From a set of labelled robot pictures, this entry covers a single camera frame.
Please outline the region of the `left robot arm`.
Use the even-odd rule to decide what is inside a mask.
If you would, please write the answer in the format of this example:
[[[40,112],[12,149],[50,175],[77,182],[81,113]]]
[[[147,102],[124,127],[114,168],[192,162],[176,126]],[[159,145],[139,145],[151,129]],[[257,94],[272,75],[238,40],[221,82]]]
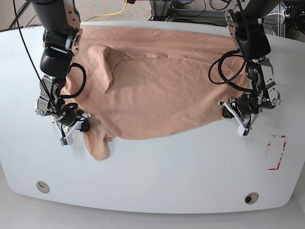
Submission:
[[[252,88],[242,88],[233,82],[228,84],[243,94],[229,100],[223,116],[232,118],[236,112],[241,118],[256,115],[262,109],[274,109],[280,104],[280,94],[274,80],[274,71],[267,58],[271,51],[265,34],[264,17],[279,3],[277,0],[238,0],[236,6],[225,11],[225,19],[236,51],[227,52],[224,58],[242,55],[245,65],[242,70]]]

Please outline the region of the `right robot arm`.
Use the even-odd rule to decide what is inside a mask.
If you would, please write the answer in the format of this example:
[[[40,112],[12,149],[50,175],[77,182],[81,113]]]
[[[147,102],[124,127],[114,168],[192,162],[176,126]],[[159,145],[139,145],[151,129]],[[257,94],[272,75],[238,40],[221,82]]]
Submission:
[[[36,102],[36,113],[52,116],[60,128],[80,125],[77,129],[88,132],[90,123],[85,112],[77,103],[65,103],[65,99],[76,98],[84,90],[86,71],[83,66],[72,62],[78,51],[82,29],[80,15],[72,0],[33,0],[32,5],[45,31],[44,51],[40,69],[45,74],[40,83],[41,93]],[[72,68],[82,72],[82,83],[77,92],[62,95],[66,76]]]

